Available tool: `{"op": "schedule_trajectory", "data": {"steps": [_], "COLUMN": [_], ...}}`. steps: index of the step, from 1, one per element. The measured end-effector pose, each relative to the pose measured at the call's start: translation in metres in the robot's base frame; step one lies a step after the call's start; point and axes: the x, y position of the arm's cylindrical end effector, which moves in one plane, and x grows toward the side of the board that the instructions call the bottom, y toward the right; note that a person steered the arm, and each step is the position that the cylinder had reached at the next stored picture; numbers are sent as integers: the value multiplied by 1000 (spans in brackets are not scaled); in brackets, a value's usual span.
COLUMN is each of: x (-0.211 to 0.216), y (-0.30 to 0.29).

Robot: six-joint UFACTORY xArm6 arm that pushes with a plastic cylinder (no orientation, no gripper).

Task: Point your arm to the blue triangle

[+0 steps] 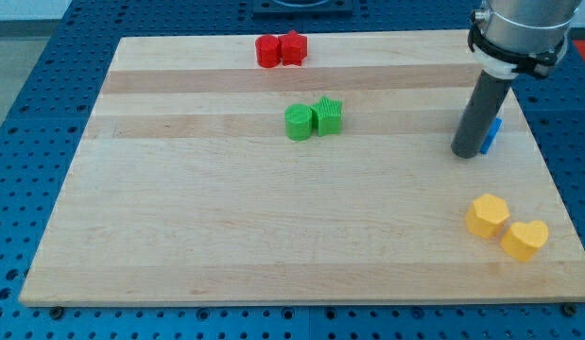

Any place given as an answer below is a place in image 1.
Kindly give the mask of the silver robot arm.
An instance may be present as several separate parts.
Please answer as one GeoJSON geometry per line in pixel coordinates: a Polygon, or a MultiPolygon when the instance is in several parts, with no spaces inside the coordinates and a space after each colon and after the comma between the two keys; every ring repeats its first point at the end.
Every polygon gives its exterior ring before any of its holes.
{"type": "Polygon", "coordinates": [[[546,78],[568,50],[581,0],[483,0],[471,14],[468,46],[485,73],[546,78]]]}

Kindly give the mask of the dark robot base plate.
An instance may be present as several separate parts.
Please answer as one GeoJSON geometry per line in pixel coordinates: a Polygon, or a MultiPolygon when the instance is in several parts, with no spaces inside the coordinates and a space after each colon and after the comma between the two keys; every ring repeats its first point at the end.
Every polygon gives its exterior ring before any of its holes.
{"type": "Polygon", "coordinates": [[[323,15],[353,13],[354,0],[251,0],[254,17],[276,15],[323,15]]]}

